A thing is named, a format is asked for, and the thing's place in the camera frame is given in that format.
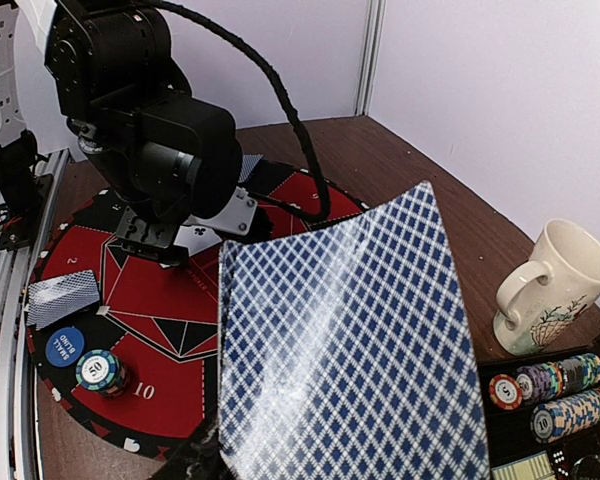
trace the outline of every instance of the mug rim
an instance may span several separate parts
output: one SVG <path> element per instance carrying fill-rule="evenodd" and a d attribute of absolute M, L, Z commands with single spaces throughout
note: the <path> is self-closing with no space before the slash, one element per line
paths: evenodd
<path fill-rule="evenodd" d="M 543 235 L 545 235 L 545 236 L 546 236 L 546 238 L 547 238 L 547 244 L 550 246 L 551 250 L 553 250 L 553 252 L 556 254 L 556 256 L 558 256 L 558 257 L 559 257 L 559 258 L 562 260 L 562 262 L 563 262 L 563 263 L 564 263 L 564 264 L 565 264 L 565 265 L 566 265 L 566 266 L 567 266 L 567 267 L 568 267 L 570 270 L 572 270 L 574 273 L 577 273 L 577 274 L 578 274 L 578 275 L 580 275 L 581 277 L 584 277 L 584 278 L 586 278 L 586 279 L 587 279 L 588 281 L 590 281 L 590 282 L 594 282 L 594 283 L 600 284 L 600 280 L 599 280 L 599 279 L 597 279 L 597 278 L 593 278 L 593 277 L 591 277 L 591 276 L 587 275 L 586 273 L 584 273 L 584 272 L 582 272 L 582 271 L 578 270 L 576 267 L 574 267 L 573 265 L 571 265 L 571 263 L 569 263 L 569 262 L 567 261 L 567 259 L 566 259 L 566 258 L 564 258 L 564 257 L 562 256 L 562 254 L 561 254 L 561 253 L 558 251 L 558 249 L 556 248 L 556 246 L 555 246 L 555 245 L 553 244 L 553 242 L 551 241 L 551 236 L 549 235 L 549 232 L 548 232 L 548 228 L 549 228 L 549 226 L 550 226 L 551 224 L 554 224 L 554 223 L 563 223 L 563 224 L 567 224 L 567 225 L 569 225 L 570 227 L 574 227 L 574 228 L 576 228 L 576 229 L 578 229 L 578 230 L 580 230 L 580 231 L 584 232 L 584 233 L 585 233 L 587 236 L 589 236 L 589 238 L 591 238 L 591 240 L 593 240 L 593 241 L 595 242 L 595 244 L 598 246 L 598 248 L 600 248 L 600 240 L 598 240 L 596 237 L 594 237 L 593 235 L 591 235 L 591 233 L 589 233 L 589 231 L 588 231 L 586 228 L 584 228 L 584 227 L 582 227 L 582 226 L 578 225 L 578 224 L 577 224 L 577 223 L 575 223 L 575 222 L 572 222 L 571 220 L 566 220 L 566 219 L 564 219 L 564 218 L 552 218 L 552 219 L 551 219 L 551 220 L 549 220 L 547 223 L 545 223 L 544 227 L 542 228 L 542 233 L 543 233 Z"/>

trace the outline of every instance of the blue small blind chip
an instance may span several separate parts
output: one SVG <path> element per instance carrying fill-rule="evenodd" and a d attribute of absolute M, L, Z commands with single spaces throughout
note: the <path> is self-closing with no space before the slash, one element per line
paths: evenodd
<path fill-rule="evenodd" d="M 54 367 L 65 368 L 76 363 L 84 351 L 84 336 L 75 327 L 61 328 L 47 342 L 47 360 Z"/>

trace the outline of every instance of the white wall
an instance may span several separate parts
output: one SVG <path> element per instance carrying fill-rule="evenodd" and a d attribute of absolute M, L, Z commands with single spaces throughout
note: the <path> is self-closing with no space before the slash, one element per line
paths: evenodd
<path fill-rule="evenodd" d="M 362 58 L 367 0 L 180 0 L 242 36 L 278 70 L 302 119 L 352 115 Z M 179 17 L 173 55 L 195 95 L 223 106 L 240 127 L 285 121 L 260 70 L 216 38 Z M 51 76 L 23 15 L 16 65 L 25 120 L 46 153 L 73 143 L 60 116 Z"/>
<path fill-rule="evenodd" d="M 371 116 L 532 238 L 600 239 L 600 0 L 387 1 Z"/>

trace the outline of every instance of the white mug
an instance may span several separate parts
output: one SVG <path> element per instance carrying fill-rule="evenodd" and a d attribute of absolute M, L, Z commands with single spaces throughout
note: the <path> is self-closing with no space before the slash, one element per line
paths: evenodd
<path fill-rule="evenodd" d="M 529 261 L 500 285 L 494 333 L 509 353 L 539 353 L 599 296 L 600 242 L 575 223 L 551 220 Z"/>

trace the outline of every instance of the mug handle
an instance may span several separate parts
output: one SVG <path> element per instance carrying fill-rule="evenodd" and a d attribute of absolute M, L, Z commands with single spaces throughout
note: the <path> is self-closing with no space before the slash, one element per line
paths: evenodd
<path fill-rule="evenodd" d="M 520 325 L 520 314 L 513 308 L 513 304 L 520 292 L 536 279 L 541 279 L 547 285 L 553 278 L 553 269 L 547 262 L 531 260 L 520 265 L 506 278 L 496 294 L 498 308 L 507 317 L 506 325 L 509 330 L 515 330 Z"/>

